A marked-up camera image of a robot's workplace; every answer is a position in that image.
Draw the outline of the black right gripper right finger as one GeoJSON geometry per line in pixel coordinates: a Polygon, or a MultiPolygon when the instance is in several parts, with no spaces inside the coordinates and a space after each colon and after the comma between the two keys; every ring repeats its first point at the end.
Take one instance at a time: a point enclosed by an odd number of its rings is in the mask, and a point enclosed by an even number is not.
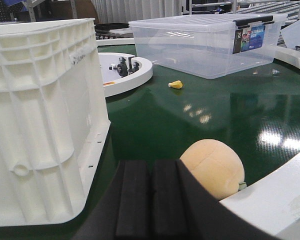
{"type": "Polygon", "coordinates": [[[180,160],[156,160],[151,177],[155,240],[276,239],[212,197],[180,160]]]}

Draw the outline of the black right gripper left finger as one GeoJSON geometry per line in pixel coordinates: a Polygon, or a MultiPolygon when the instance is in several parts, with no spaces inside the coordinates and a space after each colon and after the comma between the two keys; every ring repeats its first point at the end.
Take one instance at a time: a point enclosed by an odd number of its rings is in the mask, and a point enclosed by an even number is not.
{"type": "Polygon", "coordinates": [[[112,182],[72,239],[150,239],[149,190],[147,163],[120,161],[112,182]]]}

